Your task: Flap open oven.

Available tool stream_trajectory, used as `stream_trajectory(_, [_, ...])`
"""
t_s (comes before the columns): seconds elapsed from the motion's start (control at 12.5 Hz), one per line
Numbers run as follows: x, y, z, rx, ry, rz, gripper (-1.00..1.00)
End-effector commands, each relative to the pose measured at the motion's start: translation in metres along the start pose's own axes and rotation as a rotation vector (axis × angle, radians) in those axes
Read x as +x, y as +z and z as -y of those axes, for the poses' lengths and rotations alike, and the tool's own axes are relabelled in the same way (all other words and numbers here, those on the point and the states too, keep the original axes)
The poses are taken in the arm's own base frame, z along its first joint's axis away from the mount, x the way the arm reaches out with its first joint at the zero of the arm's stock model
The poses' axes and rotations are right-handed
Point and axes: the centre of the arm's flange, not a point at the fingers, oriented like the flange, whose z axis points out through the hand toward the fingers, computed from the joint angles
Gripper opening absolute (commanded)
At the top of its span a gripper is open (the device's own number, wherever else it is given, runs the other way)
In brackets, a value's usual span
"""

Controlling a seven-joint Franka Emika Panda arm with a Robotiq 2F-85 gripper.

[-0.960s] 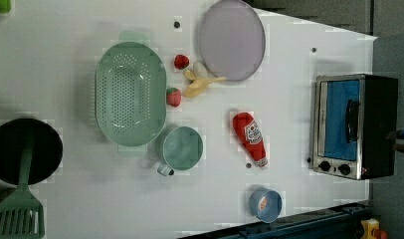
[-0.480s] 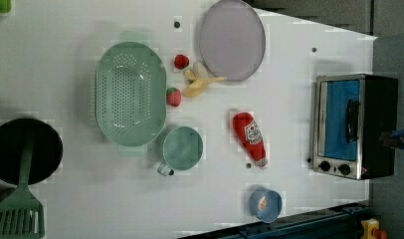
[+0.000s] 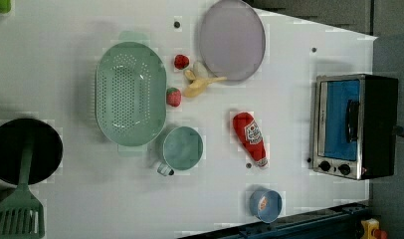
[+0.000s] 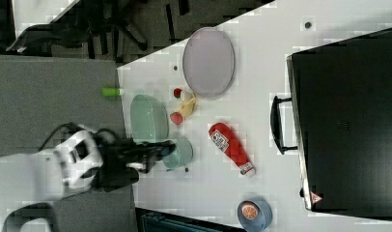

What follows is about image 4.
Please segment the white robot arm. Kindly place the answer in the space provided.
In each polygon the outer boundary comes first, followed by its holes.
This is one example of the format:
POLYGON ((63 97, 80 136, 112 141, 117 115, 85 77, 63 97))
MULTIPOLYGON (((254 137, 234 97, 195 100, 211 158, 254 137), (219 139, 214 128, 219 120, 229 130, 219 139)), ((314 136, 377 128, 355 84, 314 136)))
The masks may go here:
POLYGON ((110 192, 130 186, 175 149, 171 140, 109 141, 98 132, 80 130, 53 148, 2 157, 0 232, 20 232, 39 218, 48 232, 59 232, 55 202, 94 189, 110 192))

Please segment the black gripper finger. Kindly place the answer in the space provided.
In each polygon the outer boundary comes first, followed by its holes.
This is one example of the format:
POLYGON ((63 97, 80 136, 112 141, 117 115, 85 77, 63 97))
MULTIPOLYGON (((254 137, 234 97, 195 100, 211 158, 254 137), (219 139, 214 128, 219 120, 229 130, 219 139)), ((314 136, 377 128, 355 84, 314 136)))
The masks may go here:
POLYGON ((144 160, 142 164, 144 165, 143 168, 143 173, 149 173, 152 168, 162 160, 162 156, 156 155, 156 156, 144 156, 144 160))
POLYGON ((143 146, 150 152, 154 152, 157 155, 170 155, 176 149, 176 144, 172 141, 163 141, 156 143, 143 143, 143 146))

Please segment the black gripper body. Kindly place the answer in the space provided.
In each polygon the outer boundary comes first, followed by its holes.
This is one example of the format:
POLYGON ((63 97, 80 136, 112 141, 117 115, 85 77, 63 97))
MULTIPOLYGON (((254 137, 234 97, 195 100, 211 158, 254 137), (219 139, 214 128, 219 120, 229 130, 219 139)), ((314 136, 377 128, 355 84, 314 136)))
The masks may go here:
POLYGON ((131 186, 139 181, 139 173, 130 163, 140 161, 145 146, 130 139, 116 139, 112 142, 102 140, 98 150, 103 165, 96 176, 96 187, 103 190, 116 190, 131 186))

